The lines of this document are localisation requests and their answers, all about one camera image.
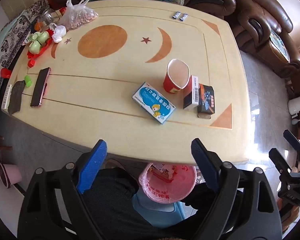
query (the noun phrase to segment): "blue and white box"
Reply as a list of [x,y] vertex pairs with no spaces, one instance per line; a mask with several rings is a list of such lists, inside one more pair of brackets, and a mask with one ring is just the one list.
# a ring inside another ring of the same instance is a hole
[[132,99],[160,123],[164,123],[176,108],[146,82],[135,92]]

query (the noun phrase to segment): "blue plastic stool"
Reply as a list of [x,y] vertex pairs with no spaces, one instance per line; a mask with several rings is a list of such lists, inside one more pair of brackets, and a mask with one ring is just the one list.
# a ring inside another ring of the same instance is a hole
[[160,204],[149,199],[140,188],[132,198],[133,208],[151,225],[167,228],[186,218],[181,202]]

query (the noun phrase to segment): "smartphone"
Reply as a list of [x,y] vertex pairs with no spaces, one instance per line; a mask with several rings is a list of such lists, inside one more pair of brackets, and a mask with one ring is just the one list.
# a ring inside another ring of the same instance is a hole
[[37,77],[37,82],[35,83],[31,107],[39,107],[42,104],[42,98],[46,89],[46,81],[48,79],[51,68],[41,69],[39,72],[39,76]]

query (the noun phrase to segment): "plastic bag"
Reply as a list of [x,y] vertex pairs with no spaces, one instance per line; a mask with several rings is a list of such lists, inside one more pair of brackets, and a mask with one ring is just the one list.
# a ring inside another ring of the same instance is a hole
[[58,26],[55,23],[50,23],[49,28],[53,31],[52,39],[55,43],[62,41],[62,37],[67,33],[67,30],[63,25]]
[[[169,172],[159,174],[158,164],[148,163],[139,176],[139,183],[143,192],[149,199],[162,203],[170,204],[184,199],[193,190],[197,171],[194,166],[188,165],[170,165],[173,167],[173,176]],[[164,165],[165,170],[169,171],[169,165]]]
[[59,21],[67,30],[79,28],[88,22],[93,21],[98,14],[86,4],[89,0],[82,0],[79,4],[72,5],[71,0],[67,0],[67,10]]

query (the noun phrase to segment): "pink bucket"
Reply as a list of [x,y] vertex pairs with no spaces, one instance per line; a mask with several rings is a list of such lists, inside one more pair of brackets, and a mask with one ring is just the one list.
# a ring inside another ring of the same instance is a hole
[[7,188],[20,182],[22,180],[22,176],[18,166],[14,164],[0,163],[0,180]]
[[139,183],[144,193],[153,201],[169,204],[184,199],[193,190],[197,171],[194,166],[175,165],[175,174],[171,182],[166,182],[155,176],[153,163],[148,163],[139,176]]

